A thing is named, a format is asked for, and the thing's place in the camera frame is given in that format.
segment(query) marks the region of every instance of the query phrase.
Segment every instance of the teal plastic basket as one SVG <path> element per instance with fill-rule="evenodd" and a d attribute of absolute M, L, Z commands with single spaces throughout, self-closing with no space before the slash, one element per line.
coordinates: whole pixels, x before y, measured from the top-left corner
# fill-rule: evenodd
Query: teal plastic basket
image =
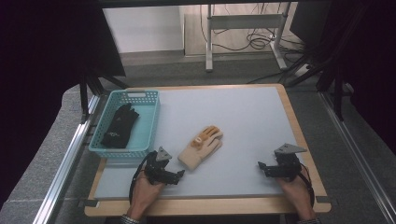
<path fill-rule="evenodd" d="M 120 106 L 132 104 L 139 114 L 134 122 L 126 148 L 106 148 L 101 141 Z M 99 119 L 89 150 L 103 158 L 144 158 L 153 150 L 155 132 L 160 112 L 158 91 L 113 91 L 110 93 L 102 117 Z"/>

